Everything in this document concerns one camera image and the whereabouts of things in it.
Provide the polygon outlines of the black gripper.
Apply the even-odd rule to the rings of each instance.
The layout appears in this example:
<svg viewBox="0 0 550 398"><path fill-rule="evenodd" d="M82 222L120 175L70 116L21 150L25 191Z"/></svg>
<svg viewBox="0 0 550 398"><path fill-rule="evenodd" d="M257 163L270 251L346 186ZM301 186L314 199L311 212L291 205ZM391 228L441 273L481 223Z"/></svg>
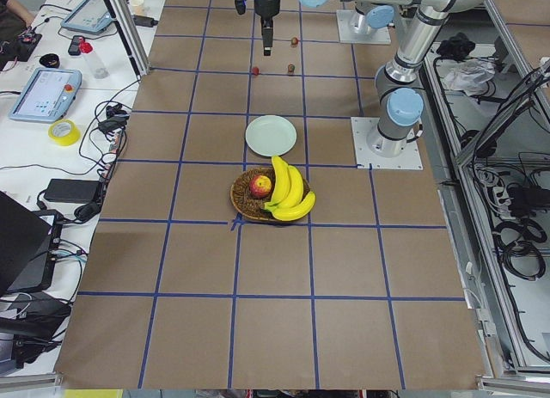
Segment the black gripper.
<svg viewBox="0 0 550 398"><path fill-rule="evenodd" d="M263 28L273 28L273 19L280 11L281 0L254 0L254 12Z"/></svg>

